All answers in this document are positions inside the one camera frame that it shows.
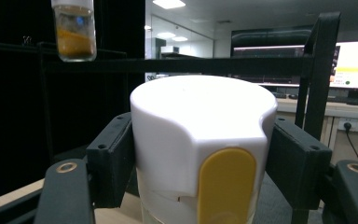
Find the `glass jar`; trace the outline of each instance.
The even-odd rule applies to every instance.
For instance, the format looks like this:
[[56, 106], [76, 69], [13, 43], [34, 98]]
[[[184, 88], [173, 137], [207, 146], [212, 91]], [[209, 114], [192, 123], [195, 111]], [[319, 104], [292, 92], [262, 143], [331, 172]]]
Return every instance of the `glass jar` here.
[[93, 61], [97, 56], [92, 0], [52, 0], [57, 49], [64, 62]]

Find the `electric socket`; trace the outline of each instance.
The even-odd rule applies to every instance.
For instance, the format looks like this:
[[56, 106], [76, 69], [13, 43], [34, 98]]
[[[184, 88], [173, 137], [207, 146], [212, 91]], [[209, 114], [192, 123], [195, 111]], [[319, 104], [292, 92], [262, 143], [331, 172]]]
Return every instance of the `electric socket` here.
[[344, 124], [349, 123], [351, 125], [350, 132], [358, 133], [358, 119], [340, 118], [338, 123], [338, 129], [346, 131]]

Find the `cable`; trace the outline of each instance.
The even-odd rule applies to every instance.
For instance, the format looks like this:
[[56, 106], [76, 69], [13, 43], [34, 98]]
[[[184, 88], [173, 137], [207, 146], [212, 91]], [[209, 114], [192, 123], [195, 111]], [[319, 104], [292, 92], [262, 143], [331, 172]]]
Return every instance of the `cable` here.
[[334, 118], [335, 117], [333, 117], [333, 120], [331, 121], [330, 134], [328, 136], [328, 144], [327, 144], [328, 147], [330, 147], [331, 135], [333, 134]]
[[351, 142], [351, 139], [350, 139], [350, 135], [349, 135], [351, 124], [348, 122], [344, 123], [344, 128], [345, 128], [345, 133], [347, 134], [347, 137], [348, 137], [348, 141], [350, 141], [350, 144], [353, 148], [354, 154], [356, 154], [356, 157], [358, 160], [358, 154], [357, 154], [356, 148], [354, 148], [353, 143]]

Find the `wooden table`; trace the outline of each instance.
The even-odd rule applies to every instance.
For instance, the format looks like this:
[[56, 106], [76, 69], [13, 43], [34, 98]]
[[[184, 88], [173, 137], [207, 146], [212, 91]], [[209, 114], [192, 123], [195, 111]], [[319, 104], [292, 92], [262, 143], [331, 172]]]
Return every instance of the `wooden table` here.
[[[0, 197], [0, 206], [43, 187], [44, 180], [36, 181]], [[95, 209], [97, 224], [142, 224], [141, 201], [138, 197], [125, 193], [120, 208]]]

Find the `yellow powder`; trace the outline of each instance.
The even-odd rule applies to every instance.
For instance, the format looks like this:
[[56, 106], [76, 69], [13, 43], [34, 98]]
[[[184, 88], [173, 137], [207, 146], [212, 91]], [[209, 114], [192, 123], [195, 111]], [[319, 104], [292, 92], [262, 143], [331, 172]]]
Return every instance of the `yellow powder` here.
[[57, 29], [57, 40], [59, 53], [67, 57], [90, 56], [95, 50], [90, 38], [62, 28]]

